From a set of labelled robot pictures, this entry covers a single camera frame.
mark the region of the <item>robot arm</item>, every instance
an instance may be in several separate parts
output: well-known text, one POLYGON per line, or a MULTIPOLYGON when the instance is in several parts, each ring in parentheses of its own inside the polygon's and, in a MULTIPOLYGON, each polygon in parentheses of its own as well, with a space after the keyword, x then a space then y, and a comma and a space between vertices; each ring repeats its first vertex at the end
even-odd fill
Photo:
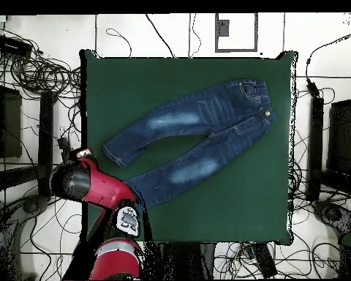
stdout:
POLYGON ((90 149, 69 154, 51 177, 54 195, 101 208, 93 235, 76 246, 64 280, 123 280, 140 275, 136 197, 121 180, 98 169, 90 149))

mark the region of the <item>green table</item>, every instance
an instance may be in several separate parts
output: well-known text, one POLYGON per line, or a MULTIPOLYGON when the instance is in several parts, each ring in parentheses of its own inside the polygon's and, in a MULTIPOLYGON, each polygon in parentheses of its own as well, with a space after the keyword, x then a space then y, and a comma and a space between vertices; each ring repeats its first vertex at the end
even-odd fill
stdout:
MULTIPOLYGON (((102 144, 166 100, 236 78, 267 82, 276 121, 265 136, 220 172, 178 198, 148 210, 155 241, 279 241, 290 243, 288 158, 290 76, 296 53, 278 59, 121 59, 85 51, 87 142, 101 169, 120 179, 152 169, 203 139, 153 143, 126 169, 102 144)), ((98 209, 89 206, 88 223, 98 209)))

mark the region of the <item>power adapter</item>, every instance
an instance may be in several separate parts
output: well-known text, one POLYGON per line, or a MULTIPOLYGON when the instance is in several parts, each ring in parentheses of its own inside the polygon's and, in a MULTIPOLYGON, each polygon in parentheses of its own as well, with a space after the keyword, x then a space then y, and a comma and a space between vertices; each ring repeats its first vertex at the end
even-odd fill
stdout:
POLYGON ((30 44, 0 35, 0 52, 30 59, 31 51, 30 44))

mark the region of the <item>jeans hem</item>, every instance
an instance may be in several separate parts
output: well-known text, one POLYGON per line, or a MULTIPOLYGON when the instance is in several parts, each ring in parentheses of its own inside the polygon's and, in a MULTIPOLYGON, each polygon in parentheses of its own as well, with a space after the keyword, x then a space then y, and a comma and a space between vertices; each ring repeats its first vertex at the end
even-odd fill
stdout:
POLYGON ((102 146, 102 151, 104 152, 105 155, 107 155, 107 157, 110 160, 112 160, 118 166, 120 166, 120 168, 126 168, 127 167, 127 165, 124 162, 122 162, 122 160, 120 160, 118 157, 115 157, 112 153, 110 153, 106 146, 102 146))

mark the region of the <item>blue jeans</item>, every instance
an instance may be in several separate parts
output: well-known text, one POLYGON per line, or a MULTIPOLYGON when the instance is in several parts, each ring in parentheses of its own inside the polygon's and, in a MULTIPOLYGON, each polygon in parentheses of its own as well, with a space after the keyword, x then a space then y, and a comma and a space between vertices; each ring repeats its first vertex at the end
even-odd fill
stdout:
POLYGON ((147 207, 169 201, 213 175, 261 138, 275 120, 263 80, 230 80, 170 100, 102 147, 121 168, 153 141, 176 135, 205 139, 173 161, 124 180, 147 207))

